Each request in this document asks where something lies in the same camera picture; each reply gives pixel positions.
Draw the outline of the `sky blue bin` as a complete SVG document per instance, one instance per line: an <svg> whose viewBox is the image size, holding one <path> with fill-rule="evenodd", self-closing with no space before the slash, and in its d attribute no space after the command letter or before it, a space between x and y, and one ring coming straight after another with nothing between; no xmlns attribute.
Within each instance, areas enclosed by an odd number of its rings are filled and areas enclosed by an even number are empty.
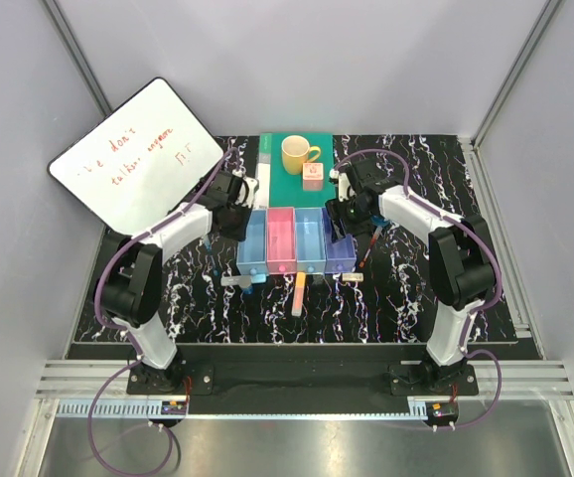
<svg viewBox="0 0 574 477"><path fill-rule="evenodd" d="M325 230L321 208L295 210L297 270L323 274L326 267Z"/></svg>

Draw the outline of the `light blue bin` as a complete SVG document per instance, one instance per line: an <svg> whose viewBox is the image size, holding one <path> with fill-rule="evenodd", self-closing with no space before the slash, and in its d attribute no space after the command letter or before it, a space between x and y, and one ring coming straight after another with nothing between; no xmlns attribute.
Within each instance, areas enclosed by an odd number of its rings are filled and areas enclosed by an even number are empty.
<svg viewBox="0 0 574 477"><path fill-rule="evenodd" d="M246 238L238 244L236 266L252 283L264 282L268 275L266 262L266 211L253 210L246 228Z"/></svg>

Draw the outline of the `pink bin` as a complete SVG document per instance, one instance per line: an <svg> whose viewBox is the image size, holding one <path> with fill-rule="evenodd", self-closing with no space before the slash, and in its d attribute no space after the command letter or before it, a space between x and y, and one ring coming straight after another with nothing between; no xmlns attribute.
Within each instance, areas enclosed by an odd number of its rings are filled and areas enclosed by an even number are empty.
<svg viewBox="0 0 574 477"><path fill-rule="evenodd" d="M269 273L295 273L297 266L293 207L267 210L266 241L266 263Z"/></svg>

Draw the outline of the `green book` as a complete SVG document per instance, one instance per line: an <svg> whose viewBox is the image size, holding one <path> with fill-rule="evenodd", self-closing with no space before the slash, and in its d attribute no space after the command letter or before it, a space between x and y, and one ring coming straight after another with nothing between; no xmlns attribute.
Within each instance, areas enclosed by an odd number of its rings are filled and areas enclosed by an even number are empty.
<svg viewBox="0 0 574 477"><path fill-rule="evenodd" d="M301 176L290 175L282 164L281 144L290 135L305 137L312 146L319 146L323 164L323 187L320 191L305 191ZM254 206L258 209L276 207L324 207L336 197L336 189L329 182L329 172L335 165L334 136L329 132L266 132L260 135L255 179L258 190Z"/></svg>

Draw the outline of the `pink cube box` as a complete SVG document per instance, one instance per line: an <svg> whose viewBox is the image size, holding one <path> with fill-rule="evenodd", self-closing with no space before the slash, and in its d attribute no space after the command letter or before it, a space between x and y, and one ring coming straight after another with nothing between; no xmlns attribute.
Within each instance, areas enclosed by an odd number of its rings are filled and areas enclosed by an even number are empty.
<svg viewBox="0 0 574 477"><path fill-rule="evenodd" d="M306 192L318 192L324 187L324 165L319 162L307 162L302 166L302 187Z"/></svg>

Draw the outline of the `yellow mug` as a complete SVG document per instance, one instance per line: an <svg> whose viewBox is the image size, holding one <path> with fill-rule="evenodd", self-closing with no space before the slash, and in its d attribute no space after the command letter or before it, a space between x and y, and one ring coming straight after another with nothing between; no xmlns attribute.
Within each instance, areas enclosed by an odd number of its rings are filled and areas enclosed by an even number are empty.
<svg viewBox="0 0 574 477"><path fill-rule="evenodd" d="M289 135L281 143L282 164L290 175L301 174L303 165L318 160L321 154L322 149L302 135Z"/></svg>

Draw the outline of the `purple bin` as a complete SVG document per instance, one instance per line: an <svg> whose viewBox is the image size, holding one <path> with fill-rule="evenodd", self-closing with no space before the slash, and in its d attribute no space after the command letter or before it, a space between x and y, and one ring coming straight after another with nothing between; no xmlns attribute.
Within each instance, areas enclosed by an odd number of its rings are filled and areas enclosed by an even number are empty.
<svg viewBox="0 0 574 477"><path fill-rule="evenodd" d="M351 272L356 265L356 248L351 235L347 235L338 241L332 241L332 224L326 209L322 209L326 274Z"/></svg>

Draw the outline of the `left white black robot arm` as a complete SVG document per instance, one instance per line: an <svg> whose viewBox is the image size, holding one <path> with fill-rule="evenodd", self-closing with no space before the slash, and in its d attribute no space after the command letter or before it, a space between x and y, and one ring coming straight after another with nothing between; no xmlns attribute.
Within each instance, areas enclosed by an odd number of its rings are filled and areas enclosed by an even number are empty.
<svg viewBox="0 0 574 477"><path fill-rule="evenodd" d="M190 382L159 316L163 265L210 233L245 240L257 191L258 181L241 171L212 171L162 221L134 237L112 232L102 241L89 299L99 324L133 346L130 379L144 393L171 394Z"/></svg>

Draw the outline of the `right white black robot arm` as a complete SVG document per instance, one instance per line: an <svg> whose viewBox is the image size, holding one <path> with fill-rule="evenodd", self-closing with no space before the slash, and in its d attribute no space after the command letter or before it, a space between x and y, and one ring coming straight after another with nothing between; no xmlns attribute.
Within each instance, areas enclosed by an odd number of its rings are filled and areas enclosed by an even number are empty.
<svg viewBox="0 0 574 477"><path fill-rule="evenodd" d="M449 394L466 375L467 340L477 315L502 296L502 273L490 230L479 215L447 212L412 191L409 178L387 175L378 150L354 153L335 165L337 195L326 204L334 241L397 224L428 248L429 283L437 299L432 334L419 364L391 383L401 395Z"/></svg>

